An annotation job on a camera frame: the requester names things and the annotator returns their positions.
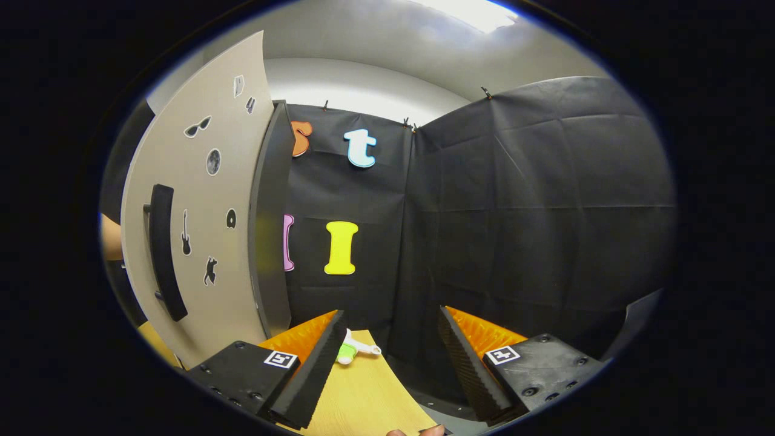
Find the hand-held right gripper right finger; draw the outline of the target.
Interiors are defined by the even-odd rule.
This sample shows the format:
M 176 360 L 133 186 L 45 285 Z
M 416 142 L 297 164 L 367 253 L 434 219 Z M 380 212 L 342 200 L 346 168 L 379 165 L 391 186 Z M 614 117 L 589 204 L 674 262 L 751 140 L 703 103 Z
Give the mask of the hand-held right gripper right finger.
M 572 394 L 606 367 L 551 334 L 528 339 L 441 306 L 438 334 L 477 420 L 501 424 Z

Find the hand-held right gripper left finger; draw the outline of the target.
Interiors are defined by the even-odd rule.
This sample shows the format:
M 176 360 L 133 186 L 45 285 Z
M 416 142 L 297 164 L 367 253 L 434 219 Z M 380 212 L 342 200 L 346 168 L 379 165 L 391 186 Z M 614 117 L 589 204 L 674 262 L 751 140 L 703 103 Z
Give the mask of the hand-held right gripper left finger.
M 185 371 L 198 387 L 271 424 L 307 428 L 346 336 L 332 310 L 264 340 L 236 340 Z

